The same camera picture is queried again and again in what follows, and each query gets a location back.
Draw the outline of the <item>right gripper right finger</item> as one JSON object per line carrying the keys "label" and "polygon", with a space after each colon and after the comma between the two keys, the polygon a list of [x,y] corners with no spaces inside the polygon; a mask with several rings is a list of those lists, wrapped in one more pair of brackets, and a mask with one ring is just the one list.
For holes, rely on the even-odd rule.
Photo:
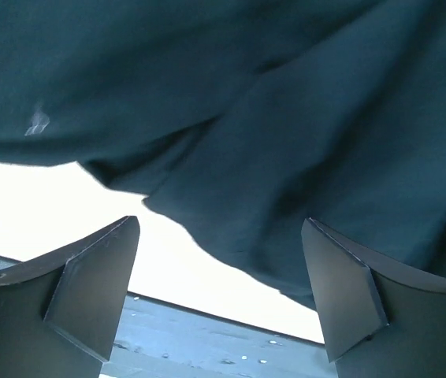
{"label": "right gripper right finger", "polygon": [[446,278],[312,219],[303,251],[329,361],[343,378],[446,378]]}

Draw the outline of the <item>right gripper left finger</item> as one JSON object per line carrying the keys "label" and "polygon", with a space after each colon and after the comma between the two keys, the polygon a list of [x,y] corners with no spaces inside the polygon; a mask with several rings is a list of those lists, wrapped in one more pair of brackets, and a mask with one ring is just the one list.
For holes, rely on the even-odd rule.
{"label": "right gripper left finger", "polygon": [[0,270],[0,378],[97,377],[108,362],[139,242],[123,217]]}

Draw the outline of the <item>black t shirt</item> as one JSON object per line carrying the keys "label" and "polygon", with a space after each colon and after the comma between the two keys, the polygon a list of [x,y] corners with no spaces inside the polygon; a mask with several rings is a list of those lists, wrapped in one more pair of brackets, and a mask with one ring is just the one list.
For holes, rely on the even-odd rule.
{"label": "black t shirt", "polygon": [[446,1],[0,1],[0,162],[77,162],[308,308],[307,218],[446,277]]}

